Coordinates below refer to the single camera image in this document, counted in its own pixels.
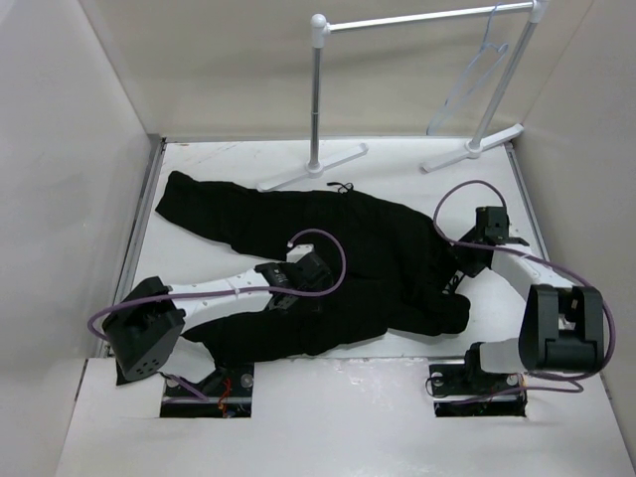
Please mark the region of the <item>black trousers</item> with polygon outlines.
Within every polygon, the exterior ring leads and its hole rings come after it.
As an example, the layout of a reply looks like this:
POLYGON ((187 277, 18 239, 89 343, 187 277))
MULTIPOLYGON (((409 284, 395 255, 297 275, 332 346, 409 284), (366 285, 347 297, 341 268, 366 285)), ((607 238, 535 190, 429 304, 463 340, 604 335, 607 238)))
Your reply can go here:
POLYGON ((468 298, 447 288, 457 271, 449 244, 430 217, 404 205, 356 190, 261 193, 175 171, 156 210, 196 236, 276 261, 308 231, 340 281, 287 311, 241 313, 188 331, 219 366, 316 356, 389 330, 434 337, 467 327, 468 298))

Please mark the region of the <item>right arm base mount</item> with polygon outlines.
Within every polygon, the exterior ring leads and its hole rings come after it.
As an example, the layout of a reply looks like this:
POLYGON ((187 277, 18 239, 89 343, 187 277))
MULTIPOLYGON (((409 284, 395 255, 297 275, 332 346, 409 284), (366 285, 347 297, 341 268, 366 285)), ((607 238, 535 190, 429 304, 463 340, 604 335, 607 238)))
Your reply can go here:
POLYGON ((439 418, 526 416, 522 376, 484 372, 474 350, 463 358, 430 361, 424 385, 439 418))

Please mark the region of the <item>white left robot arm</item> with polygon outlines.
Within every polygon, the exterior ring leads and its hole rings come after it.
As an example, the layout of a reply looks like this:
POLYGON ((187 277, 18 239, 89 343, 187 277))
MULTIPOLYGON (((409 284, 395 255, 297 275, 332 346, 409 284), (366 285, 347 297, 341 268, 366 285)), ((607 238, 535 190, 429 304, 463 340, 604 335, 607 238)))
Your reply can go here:
POLYGON ((287 253, 285 262, 262 263, 226 279, 192 285, 166 285, 157 276, 144 279, 126 298, 135 301, 163 294, 224 291, 225 296, 166 299, 137 304, 109 314, 102 330, 116 361, 117 383, 147 379, 155 374, 178 377, 201 396, 212 396, 223 384, 223 371, 206 348, 183 334, 199 325, 244 312, 286 310, 296 296, 272 292, 280 287, 320 292, 334 283, 328 265, 311 244, 287 253))

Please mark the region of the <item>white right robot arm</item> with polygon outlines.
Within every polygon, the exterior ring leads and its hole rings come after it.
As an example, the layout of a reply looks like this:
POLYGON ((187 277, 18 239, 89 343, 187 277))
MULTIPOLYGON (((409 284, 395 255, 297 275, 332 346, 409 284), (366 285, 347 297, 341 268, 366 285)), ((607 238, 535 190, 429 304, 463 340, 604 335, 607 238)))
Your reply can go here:
POLYGON ((589 376, 604 362, 603 299, 589 285, 576 284, 534 256, 529 244, 510 235, 507 209, 480 207, 475 226, 452 247, 464 275, 485 269, 503 277, 526 301, 519 336, 478 342, 466 352, 461 382, 486 392, 497 375, 561 372, 589 376))

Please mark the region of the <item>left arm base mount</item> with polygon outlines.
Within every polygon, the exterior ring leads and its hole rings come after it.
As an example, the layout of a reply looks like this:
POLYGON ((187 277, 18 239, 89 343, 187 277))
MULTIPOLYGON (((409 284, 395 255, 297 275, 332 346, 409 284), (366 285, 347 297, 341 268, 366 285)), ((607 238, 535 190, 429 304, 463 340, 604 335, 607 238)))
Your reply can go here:
POLYGON ((250 418, 254 364, 217 368, 199 383, 164 375, 162 418, 250 418))

